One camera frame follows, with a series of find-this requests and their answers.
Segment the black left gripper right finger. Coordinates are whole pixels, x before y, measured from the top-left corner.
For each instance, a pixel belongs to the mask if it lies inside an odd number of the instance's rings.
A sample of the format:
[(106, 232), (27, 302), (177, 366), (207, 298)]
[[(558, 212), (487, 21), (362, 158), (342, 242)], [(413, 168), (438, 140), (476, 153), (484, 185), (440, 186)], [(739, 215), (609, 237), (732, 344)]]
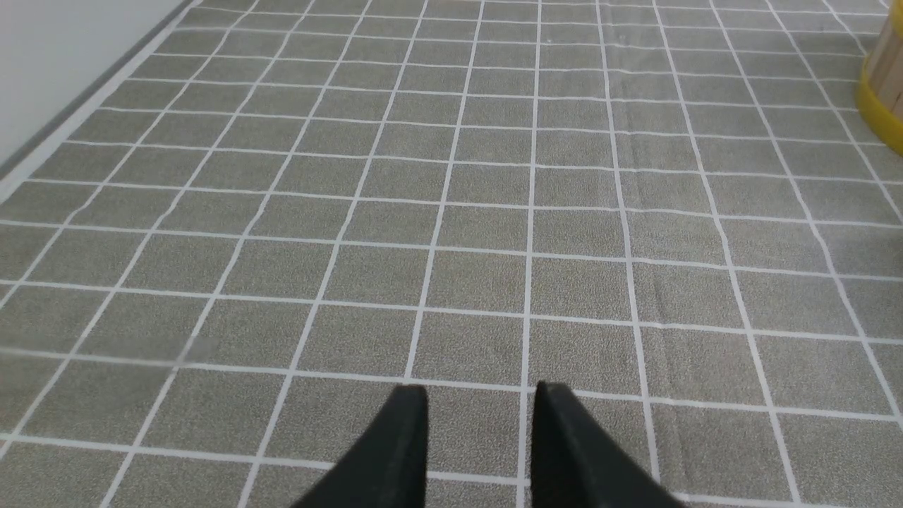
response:
[(530, 436), (533, 507), (681, 507), (567, 385), (539, 382)]

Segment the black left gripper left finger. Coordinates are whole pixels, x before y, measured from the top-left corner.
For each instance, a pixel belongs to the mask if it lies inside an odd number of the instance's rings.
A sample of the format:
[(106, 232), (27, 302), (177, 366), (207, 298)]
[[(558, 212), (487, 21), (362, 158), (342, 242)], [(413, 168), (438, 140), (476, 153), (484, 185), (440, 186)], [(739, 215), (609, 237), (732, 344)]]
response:
[(363, 434), (293, 507), (423, 507), (428, 440), (426, 389), (396, 386)]

